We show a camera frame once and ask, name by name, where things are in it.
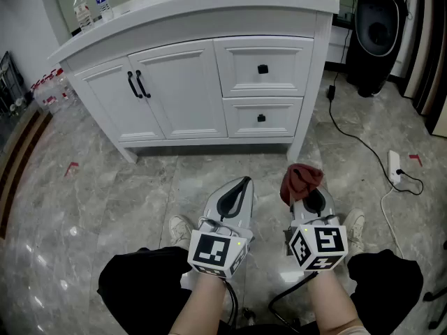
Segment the water bottle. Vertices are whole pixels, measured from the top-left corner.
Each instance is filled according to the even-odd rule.
[[[59,87],[54,83],[53,75],[46,77],[45,85],[47,87],[47,105],[51,113],[56,114],[61,109],[61,103],[57,96],[59,94]]]
[[[77,100],[78,95],[76,94],[76,91],[71,86],[70,82],[68,81],[67,76],[65,75],[62,68],[57,70],[56,72],[56,83],[59,85],[59,90],[62,94],[62,97],[64,100]]]
[[[38,81],[37,85],[37,93],[34,97],[37,101],[37,104],[39,104],[39,107],[46,110],[48,108],[47,104],[47,85],[46,85],[46,77],[47,75],[43,76],[43,79]]]
[[[39,107],[41,107],[42,109],[45,109],[45,104],[43,103],[41,94],[42,94],[41,80],[39,80],[34,84],[33,98],[37,102]]]
[[[82,32],[93,29],[93,19],[91,18],[87,2],[85,0],[75,0],[73,9]]]
[[[110,7],[109,0],[96,0],[96,4],[104,22],[113,19],[113,10]]]

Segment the vanity cabinet door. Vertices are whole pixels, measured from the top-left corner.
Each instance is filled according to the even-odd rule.
[[[154,48],[129,59],[166,138],[227,136],[212,40]]]
[[[85,70],[76,78],[86,94],[93,93],[99,99],[119,131],[119,142],[165,139],[147,99],[141,95],[127,57]]]

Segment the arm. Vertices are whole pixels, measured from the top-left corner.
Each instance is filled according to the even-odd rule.
[[[194,291],[174,322],[170,333],[216,335],[225,291],[226,286],[220,278],[200,274]]]
[[[309,282],[308,288],[321,335],[336,335],[350,327],[363,326],[356,307],[333,271],[322,271]]]

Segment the wrist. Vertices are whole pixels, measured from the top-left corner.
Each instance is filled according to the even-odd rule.
[[[221,278],[204,273],[200,273],[197,284],[211,290],[226,289],[226,286]]]

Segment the white shoe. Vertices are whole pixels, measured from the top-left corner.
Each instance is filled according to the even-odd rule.
[[[170,243],[174,247],[180,247],[188,251],[193,229],[194,226],[187,217],[172,216],[169,220]]]
[[[354,255],[365,252],[362,241],[363,225],[365,224],[365,214],[361,209],[353,209],[349,212],[343,225],[346,226],[346,235],[348,236],[348,255],[344,258],[347,265]]]

